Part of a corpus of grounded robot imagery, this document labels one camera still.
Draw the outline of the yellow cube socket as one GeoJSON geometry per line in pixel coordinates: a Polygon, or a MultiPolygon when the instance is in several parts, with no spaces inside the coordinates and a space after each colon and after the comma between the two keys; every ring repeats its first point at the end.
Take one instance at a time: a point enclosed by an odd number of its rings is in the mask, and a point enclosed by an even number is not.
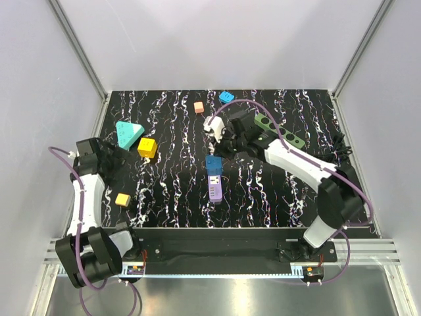
{"type": "Polygon", "coordinates": [[[152,138],[141,138],[137,152],[141,157],[154,158],[157,152],[156,141],[152,138]]]}

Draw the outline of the blue cube plug adapter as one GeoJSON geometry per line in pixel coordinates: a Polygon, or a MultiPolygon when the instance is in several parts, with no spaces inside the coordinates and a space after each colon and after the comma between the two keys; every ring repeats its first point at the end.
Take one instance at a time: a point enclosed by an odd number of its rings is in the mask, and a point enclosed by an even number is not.
{"type": "Polygon", "coordinates": [[[222,158],[219,156],[208,155],[205,159],[208,176],[220,176],[223,173],[222,158]]]}

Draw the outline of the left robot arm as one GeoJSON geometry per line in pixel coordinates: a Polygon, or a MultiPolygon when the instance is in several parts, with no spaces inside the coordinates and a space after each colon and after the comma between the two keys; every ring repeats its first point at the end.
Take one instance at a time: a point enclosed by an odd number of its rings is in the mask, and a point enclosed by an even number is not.
{"type": "Polygon", "coordinates": [[[124,152],[100,138],[88,138],[69,152],[73,163],[70,181],[74,187],[74,208],[70,226],[55,244],[55,251],[75,288],[93,287],[122,272],[122,261],[136,260],[142,245],[133,231],[123,224],[112,234],[101,226],[105,185],[124,164],[124,152]]]}

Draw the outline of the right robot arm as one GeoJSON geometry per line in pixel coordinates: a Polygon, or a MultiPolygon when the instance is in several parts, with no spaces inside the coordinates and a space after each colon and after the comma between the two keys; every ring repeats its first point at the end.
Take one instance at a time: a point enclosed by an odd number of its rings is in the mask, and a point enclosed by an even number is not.
{"type": "Polygon", "coordinates": [[[213,134],[215,155],[233,159],[237,153],[246,152],[296,176],[316,192],[318,214],[298,246],[304,260],[320,256],[322,245],[364,208],[353,167],[339,167],[283,144],[274,129],[261,128],[245,111],[233,115],[228,124],[218,116],[207,117],[203,129],[213,134]]]}

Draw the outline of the orange small adapter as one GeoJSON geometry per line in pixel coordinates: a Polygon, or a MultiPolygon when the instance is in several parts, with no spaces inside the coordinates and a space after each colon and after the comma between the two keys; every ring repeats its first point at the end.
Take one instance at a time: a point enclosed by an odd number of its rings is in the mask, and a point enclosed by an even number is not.
{"type": "Polygon", "coordinates": [[[128,194],[118,193],[115,199],[115,204],[120,207],[128,207],[131,201],[131,196],[128,194]]]}

